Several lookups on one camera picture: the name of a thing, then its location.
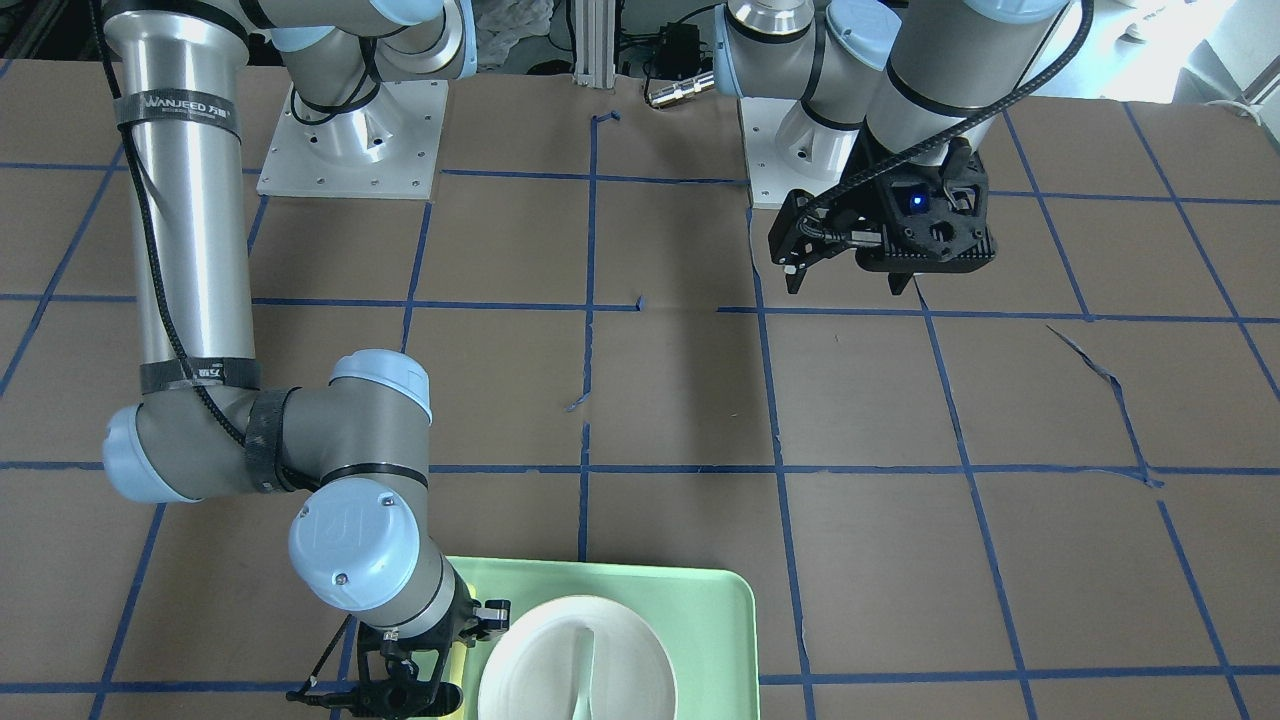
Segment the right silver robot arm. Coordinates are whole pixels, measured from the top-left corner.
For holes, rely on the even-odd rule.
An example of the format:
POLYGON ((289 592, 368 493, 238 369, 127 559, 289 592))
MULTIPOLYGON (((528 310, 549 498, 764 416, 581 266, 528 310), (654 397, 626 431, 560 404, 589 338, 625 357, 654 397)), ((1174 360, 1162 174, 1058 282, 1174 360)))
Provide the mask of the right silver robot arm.
POLYGON ((463 692, 454 647, 509 626, 509 602, 477 601, 428 532, 430 382, 412 357, 366 348, 323 388, 261 383, 250 292, 237 76, 268 35, 293 82, 294 122, 338 152, 407 152, 383 90, 476 68, 467 1, 93 1, 138 218, 140 404, 115 413, 102 461, 141 503, 308 492, 291 561, 355 628, 358 680, 292 702, 355 717, 444 717, 463 692))

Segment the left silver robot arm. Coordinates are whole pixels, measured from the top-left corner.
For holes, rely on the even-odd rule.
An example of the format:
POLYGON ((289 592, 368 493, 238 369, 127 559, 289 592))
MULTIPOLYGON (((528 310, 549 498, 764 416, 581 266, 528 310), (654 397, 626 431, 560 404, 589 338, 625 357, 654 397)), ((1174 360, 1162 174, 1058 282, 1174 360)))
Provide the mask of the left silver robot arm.
POLYGON ((838 178, 785 196, 771 260, 797 293, 812 266, 852 251, 901 293, 919 274, 995 260, 989 177, 979 155, 992 119, 1079 53, 1094 5, 1062 53, 1032 67, 1065 1, 727 1, 716 9, 716 87, 797 102, 813 124, 854 132, 838 178))

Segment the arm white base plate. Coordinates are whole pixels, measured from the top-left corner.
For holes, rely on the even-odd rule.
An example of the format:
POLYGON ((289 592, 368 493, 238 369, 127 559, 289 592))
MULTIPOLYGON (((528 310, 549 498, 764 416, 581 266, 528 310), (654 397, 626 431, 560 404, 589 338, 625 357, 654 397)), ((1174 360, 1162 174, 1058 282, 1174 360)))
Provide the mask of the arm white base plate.
POLYGON ((406 199, 433 195, 449 85, 443 79, 381 85, 365 108, 323 126, 297 122, 285 100, 257 191, 308 199, 406 199))
POLYGON ((777 141, 790 109, 790 99, 741 97, 739 100, 742 149, 754 210, 777 210, 791 190, 818 193, 815 181, 796 172, 777 141))

